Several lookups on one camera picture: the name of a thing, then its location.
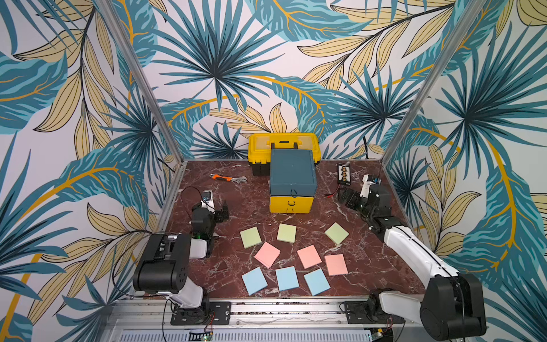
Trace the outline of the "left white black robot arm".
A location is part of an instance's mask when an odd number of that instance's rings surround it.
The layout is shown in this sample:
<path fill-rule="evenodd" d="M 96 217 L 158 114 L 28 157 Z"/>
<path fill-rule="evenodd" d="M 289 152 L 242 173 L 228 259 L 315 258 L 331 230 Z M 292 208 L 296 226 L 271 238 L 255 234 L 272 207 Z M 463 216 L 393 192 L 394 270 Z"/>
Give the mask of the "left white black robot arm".
<path fill-rule="evenodd" d="M 188 275 L 189 261 L 212 255 L 216 224 L 228 219 L 226 203 L 214 212 L 196 205 L 192 208 L 191 233 L 153 234 L 133 275 L 133 288 L 148 294 L 166 296 L 181 309 L 209 309 L 206 291 Z"/>

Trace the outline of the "teal yellow drawer cabinet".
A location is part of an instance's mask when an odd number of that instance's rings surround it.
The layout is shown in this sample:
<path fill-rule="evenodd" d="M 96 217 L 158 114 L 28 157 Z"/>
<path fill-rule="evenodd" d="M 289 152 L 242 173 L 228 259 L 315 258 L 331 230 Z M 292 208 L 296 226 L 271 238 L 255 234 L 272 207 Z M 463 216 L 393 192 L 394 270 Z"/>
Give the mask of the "teal yellow drawer cabinet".
<path fill-rule="evenodd" d="M 309 214 L 318 187 L 312 151 L 273 149 L 269 185 L 271 213 Z"/>

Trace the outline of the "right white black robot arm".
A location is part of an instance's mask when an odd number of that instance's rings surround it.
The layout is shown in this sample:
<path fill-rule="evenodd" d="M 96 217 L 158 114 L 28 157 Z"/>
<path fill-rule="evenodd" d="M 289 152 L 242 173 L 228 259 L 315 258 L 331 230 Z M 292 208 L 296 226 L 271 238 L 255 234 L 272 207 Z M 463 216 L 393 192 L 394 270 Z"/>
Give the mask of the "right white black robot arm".
<path fill-rule="evenodd" d="M 421 324 L 436 341 L 483 336 L 487 332 L 480 280 L 448 265 L 393 216 L 391 194 L 386 187 L 371 185 L 365 198 L 355 190 L 341 188 L 336 199 L 356 211 L 368 229 L 398 254 L 425 287 L 424 295 L 374 290 L 364 302 L 364 312 L 371 321 L 397 316 Z"/>

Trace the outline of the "green sticky note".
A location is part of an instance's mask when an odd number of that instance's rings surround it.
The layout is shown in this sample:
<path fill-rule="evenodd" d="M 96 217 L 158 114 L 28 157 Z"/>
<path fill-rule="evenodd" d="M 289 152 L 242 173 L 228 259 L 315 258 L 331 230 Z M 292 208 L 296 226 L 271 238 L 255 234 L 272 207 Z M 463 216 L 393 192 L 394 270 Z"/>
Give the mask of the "green sticky note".
<path fill-rule="evenodd" d="M 336 244 L 340 245 L 348 236 L 349 233 L 339 225 L 339 223 L 332 224 L 325 234 Z"/>
<path fill-rule="evenodd" d="M 296 241 L 296 229 L 294 225 L 280 224 L 277 240 L 293 244 Z"/>
<path fill-rule="evenodd" d="M 242 243 L 245 249 L 260 245 L 262 243 L 262 238 L 259 234 L 258 228 L 253 227 L 245 229 L 240 232 Z"/>

